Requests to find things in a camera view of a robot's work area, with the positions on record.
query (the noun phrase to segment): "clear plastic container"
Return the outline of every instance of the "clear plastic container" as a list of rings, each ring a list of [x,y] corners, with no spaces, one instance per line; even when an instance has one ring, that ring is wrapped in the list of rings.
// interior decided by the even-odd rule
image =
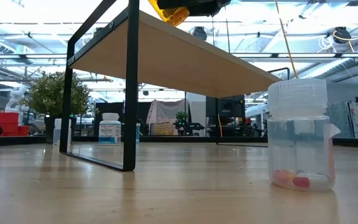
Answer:
[[[53,129],[53,147],[60,146],[60,133],[62,132],[62,119],[55,119],[55,128]],[[71,146],[71,119],[68,120],[68,136],[67,136],[67,147]]]
[[[324,115],[325,80],[300,79],[268,88],[270,180],[296,190],[329,190],[335,183],[332,137],[337,127]]]
[[[117,113],[103,113],[99,123],[99,145],[119,146],[121,144],[121,122]]]

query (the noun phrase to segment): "green leaves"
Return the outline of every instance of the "green leaves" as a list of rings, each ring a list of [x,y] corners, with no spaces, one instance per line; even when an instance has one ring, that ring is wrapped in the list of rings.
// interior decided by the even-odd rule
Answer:
[[[90,90],[73,74],[71,86],[71,113],[85,114],[88,110]],[[29,94],[22,103],[29,105],[41,115],[61,116],[63,106],[64,72],[42,72],[42,77],[31,83]]]
[[[177,112],[176,116],[177,116],[177,120],[183,120],[183,119],[186,120],[188,117],[188,115],[183,111]]]

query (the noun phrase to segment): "clear plastic lid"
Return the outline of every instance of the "clear plastic lid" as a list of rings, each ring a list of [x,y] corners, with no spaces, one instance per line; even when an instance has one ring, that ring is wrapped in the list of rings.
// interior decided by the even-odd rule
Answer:
[[[327,108],[326,80],[307,78],[274,83],[268,88],[272,116],[313,116]]]
[[[55,119],[55,128],[56,129],[62,128],[62,119],[61,118]],[[71,119],[68,120],[68,129],[70,129],[70,128],[71,128]]]
[[[103,113],[103,121],[117,121],[119,115],[117,113]]]

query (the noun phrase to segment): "white bottle label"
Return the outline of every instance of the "white bottle label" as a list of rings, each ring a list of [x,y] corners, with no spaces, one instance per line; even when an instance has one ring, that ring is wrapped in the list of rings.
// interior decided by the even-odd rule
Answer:
[[[100,144],[120,144],[121,125],[120,124],[100,124],[99,125]]]

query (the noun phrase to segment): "yellow object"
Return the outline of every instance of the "yellow object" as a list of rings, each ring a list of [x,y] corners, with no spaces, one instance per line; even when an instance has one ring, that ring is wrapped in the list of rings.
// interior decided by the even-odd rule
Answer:
[[[186,7],[160,9],[157,5],[157,0],[149,0],[149,3],[164,22],[173,26],[181,24],[190,15],[190,12]]]
[[[169,122],[154,123],[154,135],[173,135],[175,126]]]
[[[219,128],[220,128],[220,130],[221,130],[221,137],[223,137],[221,118],[219,117],[219,114],[218,114],[218,121],[219,121]]]
[[[296,72],[295,64],[293,63],[293,59],[292,59],[292,55],[291,55],[290,46],[288,44],[287,35],[285,34],[283,21],[281,20],[281,17],[280,17],[280,10],[278,8],[278,2],[277,2],[277,0],[274,0],[274,2],[276,3],[277,14],[278,14],[278,18],[280,19],[280,25],[281,25],[281,30],[283,32],[285,45],[287,46],[288,55],[290,56],[291,65],[292,65],[292,69],[293,69],[293,74],[295,75],[295,78],[298,78],[298,73]]]

